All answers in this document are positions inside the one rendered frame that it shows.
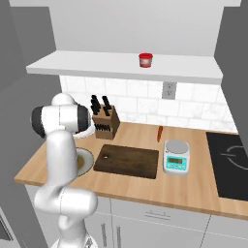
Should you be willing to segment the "dark wooden cutting board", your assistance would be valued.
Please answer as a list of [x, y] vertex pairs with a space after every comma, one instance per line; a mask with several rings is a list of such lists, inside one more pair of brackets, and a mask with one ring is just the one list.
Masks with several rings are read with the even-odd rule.
[[158, 159], [158, 150], [104, 144], [94, 170], [155, 179]]

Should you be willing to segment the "white plate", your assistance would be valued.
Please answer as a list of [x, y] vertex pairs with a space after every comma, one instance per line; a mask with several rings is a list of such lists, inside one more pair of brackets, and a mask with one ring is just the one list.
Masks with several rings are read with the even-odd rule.
[[84, 148], [77, 148], [77, 175], [86, 174], [94, 165], [93, 154]]

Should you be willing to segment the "white drawer front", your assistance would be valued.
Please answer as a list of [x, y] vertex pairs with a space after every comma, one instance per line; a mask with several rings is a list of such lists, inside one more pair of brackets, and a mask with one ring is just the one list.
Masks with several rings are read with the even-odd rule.
[[[111, 199], [111, 212], [115, 216], [127, 217], [135, 220], [147, 221], [158, 224], [165, 224], [193, 231], [203, 232], [207, 226], [209, 215], [193, 211], [186, 211], [175, 208], [168, 208], [132, 201], [121, 201]], [[169, 220], [150, 218], [144, 216], [145, 212], [154, 212], [169, 215]]]

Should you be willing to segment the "red jam jar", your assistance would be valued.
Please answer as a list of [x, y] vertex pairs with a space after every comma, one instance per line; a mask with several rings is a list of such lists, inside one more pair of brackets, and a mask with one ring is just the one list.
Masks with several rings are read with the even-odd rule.
[[139, 65], [142, 68], [150, 68], [152, 63], [153, 54], [144, 52], [139, 55]]

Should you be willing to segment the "white wall shelf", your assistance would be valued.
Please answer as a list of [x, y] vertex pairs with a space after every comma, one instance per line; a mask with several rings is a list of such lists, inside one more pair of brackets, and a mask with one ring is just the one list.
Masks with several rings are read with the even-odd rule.
[[55, 52], [28, 65], [29, 74], [124, 78], [220, 85], [223, 78], [213, 57], [154, 54], [150, 68], [134, 53]]

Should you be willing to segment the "black hob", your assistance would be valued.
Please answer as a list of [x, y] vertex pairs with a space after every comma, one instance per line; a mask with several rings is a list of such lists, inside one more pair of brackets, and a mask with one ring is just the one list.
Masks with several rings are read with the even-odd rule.
[[206, 133], [220, 198], [248, 202], [248, 156], [239, 135]]

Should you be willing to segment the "grey wall socket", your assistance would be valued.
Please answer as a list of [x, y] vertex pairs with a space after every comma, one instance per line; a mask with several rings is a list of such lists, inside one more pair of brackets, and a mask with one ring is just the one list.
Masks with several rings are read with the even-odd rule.
[[166, 100], [174, 100], [176, 92], [176, 82], [163, 82], [162, 98]]

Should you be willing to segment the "white kitchen scale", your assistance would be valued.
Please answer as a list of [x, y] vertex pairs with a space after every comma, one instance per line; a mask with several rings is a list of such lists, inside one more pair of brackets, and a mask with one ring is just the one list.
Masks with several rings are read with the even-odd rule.
[[187, 175], [190, 164], [190, 146], [180, 139], [167, 139], [163, 151], [164, 173]]

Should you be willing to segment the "wooden knife block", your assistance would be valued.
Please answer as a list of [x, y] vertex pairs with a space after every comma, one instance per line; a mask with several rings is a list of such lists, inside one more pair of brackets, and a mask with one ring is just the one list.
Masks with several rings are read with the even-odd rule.
[[107, 96], [103, 96], [101, 105], [96, 95], [91, 96], [92, 119], [95, 126], [95, 136], [97, 139], [113, 140], [120, 125], [115, 106], [109, 103]]

